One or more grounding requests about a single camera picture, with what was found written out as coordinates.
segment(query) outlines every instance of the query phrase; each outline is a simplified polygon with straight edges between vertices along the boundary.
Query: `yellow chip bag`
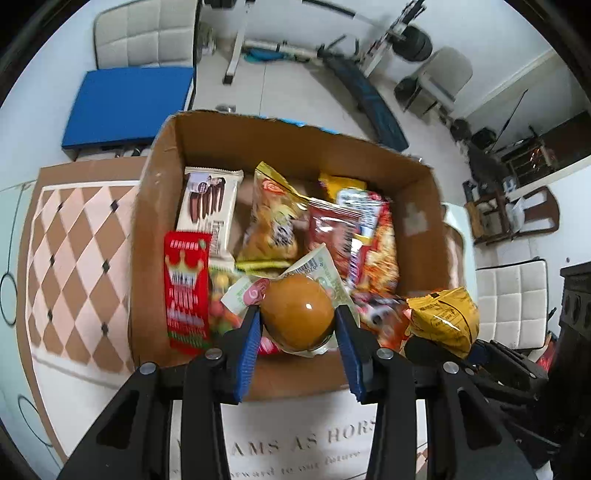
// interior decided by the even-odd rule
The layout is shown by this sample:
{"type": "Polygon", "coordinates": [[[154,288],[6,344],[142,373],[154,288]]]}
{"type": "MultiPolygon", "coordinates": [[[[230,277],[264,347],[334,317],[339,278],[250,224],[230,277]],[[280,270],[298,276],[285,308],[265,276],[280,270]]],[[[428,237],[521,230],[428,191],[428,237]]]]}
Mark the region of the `yellow chip bag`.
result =
{"type": "Polygon", "coordinates": [[[279,172],[260,162],[254,176],[251,224],[236,267],[259,270],[291,265],[298,258],[294,222],[304,217],[308,201],[279,172]]]}
{"type": "Polygon", "coordinates": [[[326,190],[326,197],[329,202],[336,203],[337,194],[344,189],[365,190],[367,184],[362,180],[348,179],[347,177],[333,177],[321,172],[318,176],[320,185],[326,190]]]}
{"type": "Polygon", "coordinates": [[[454,355],[466,358],[476,342],[480,315],[464,287],[408,299],[413,334],[440,343],[454,355]]]}

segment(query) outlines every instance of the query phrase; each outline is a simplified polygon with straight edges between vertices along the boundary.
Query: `blue gripper pad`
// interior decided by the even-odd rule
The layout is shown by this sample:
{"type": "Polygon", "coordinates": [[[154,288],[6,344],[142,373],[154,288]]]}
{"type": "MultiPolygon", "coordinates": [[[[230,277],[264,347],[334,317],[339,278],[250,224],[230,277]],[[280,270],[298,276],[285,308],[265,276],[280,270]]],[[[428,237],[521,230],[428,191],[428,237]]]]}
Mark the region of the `blue gripper pad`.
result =
{"type": "Polygon", "coordinates": [[[353,320],[349,307],[341,305],[335,310],[335,333],[339,344],[340,357],[345,367],[345,374],[349,381],[349,389],[357,401],[365,396],[365,386],[362,381],[361,362],[349,335],[350,324],[358,328],[353,320]]]}
{"type": "Polygon", "coordinates": [[[251,384],[252,374],[255,371],[256,355],[261,343],[261,311],[256,309],[252,317],[251,327],[248,330],[246,341],[242,348],[240,358],[236,365],[236,385],[234,397],[241,402],[248,392],[251,384]]]}

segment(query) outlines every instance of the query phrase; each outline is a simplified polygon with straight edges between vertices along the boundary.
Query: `red snack bag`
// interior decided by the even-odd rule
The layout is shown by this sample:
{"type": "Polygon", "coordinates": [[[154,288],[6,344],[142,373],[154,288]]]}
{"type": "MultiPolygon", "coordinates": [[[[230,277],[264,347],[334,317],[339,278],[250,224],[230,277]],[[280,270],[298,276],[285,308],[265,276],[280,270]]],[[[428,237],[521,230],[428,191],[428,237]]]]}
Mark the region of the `red snack bag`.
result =
{"type": "Polygon", "coordinates": [[[361,212],[318,199],[310,199],[308,210],[308,250],[326,244],[340,277],[346,280],[351,261],[351,241],[359,228],[361,212]]]}
{"type": "Polygon", "coordinates": [[[210,346],[209,276],[212,234],[169,232],[164,237],[164,301],[170,345],[190,355],[210,346]]]}
{"type": "Polygon", "coordinates": [[[398,264],[388,202],[383,202],[379,208],[373,237],[354,236],[351,255],[348,281],[352,288],[384,297],[394,294],[398,264]]]}

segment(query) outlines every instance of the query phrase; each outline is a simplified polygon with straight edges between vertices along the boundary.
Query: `brown and white tile pattern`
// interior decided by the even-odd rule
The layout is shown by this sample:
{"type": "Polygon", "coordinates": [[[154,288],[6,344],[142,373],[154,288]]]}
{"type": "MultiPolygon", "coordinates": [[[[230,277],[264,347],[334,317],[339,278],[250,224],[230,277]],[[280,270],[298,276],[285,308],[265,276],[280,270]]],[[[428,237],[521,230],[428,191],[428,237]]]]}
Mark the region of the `brown and white tile pattern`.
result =
{"type": "Polygon", "coordinates": [[[137,184],[43,188],[27,258],[25,311],[33,354],[95,371],[133,371],[127,328],[137,184]]]}

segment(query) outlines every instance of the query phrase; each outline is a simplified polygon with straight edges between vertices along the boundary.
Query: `exercise machine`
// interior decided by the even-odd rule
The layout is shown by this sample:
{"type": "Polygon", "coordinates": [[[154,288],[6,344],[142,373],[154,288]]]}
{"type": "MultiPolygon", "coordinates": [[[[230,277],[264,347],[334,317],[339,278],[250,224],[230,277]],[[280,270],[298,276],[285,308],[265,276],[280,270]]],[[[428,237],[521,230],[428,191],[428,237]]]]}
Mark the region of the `exercise machine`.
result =
{"type": "MultiPolygon", "coordinates": [[[[514,352],[483,342],[487,364],[500,365],[500,384],[428,340],[407,352],[414,362],[380,348],[371,332],[357,327],[348,306],[335,310],[334,322],[351,392],[362,404],[378,406],[368,480],[415,478],[419,398],[427,407],[430,480],[534,480],[534,466],[560,447],[523,420],[547,380],[514,352]]],[[[172,405],[182,399],[182,477],[229,480],[220,404],[238,404],[247,393],[262,328],[259,308],[251,306],[219,348],[178,367],[141,365],[58,479],[167,479],[172,405]]]]}
{"type": "MultiPolygon", "coordinates": [[[[302,3],[322,7],[352,19],[361,20],[375,28],[383,28],[373,20],[340,5],[335,5],[323,0],[302,0],[302,3]]],[[[382,60],[384,54],[388,51],[388,47],[391,47],[396,55],[401,56],[407,61],[424,61],[429,58],[429,55],[431,55],[431,52],[433,51],[433,45],[429,36],[416,26],[409,25],[412,20],[416,19],[425,10],[423,3],[424,0],[413,0],[408,3],[402,10],[400,16],[369,46],[365,52],[360,53],[359,39],[355,39],[355,53],[351,59],[359,65],[359,69],[365,77],[368,77],[373,72],[378,63],[382,60]]],[[[227,85],[231,84],[234,80],[234,75],[236,74],[240,55],[243,50],[248,51],[257,48],[260,50],[283,53],[288,58],[293,58],[294,60],[310,61],[321,58],[321,52],[332,51],[335,46],[347,37],[346,34],[341,35],[328,46],[322,44],[314,49],[292,46],[286,41],[276,43],[245,38],[246,27],[248,25],[248,13],[254,5],[255,0],[246,0],[245,15],[238,34],[236,35],[232,59],[230,60],[228,70],[223,79],[223,82],[227,85]]]]}
{"type": "MultiPolygon", "coordinates": [[[[205,0],[205,3],[213,8],[233,8],[235,2],[236,0],[205,0]]],[[[330,2],[302,0],[302,3],[326,8],[338,14],[364,21],[374,27],[380,27],[369,18],[330,2]]],[[[284,56],[287,59],[316,61],[324,64],[343,82],[347,90],[355,98],[359,109],[368,116],[376,132],[377,141],[386,147],[402,152],[408,148],[408,141],[390,108],[367,77],[376,68],[389,48],[407,61],[423,61],[429,57],[433,51],[429,36],[416,26],[409,25],[412,20],[425,10],[423,3],[424,0],[413,0],[407,4],[401,15],[365,52],[360,53],[359,39],[355,39],[355,53],[346,57],[340,53],[335,53],[334,47],[343,41],[347,35],[341,35],[329,45],[322,44],[315,49],[292,46],[285,41],[274,43],[245,38],[248,15],[255,5],[255,0],[246,0],[244,18],[236,35],[232,58],[223,78],[223,83],[230,85],[233,82],[243,51],[262,50],[284,56]]]]}

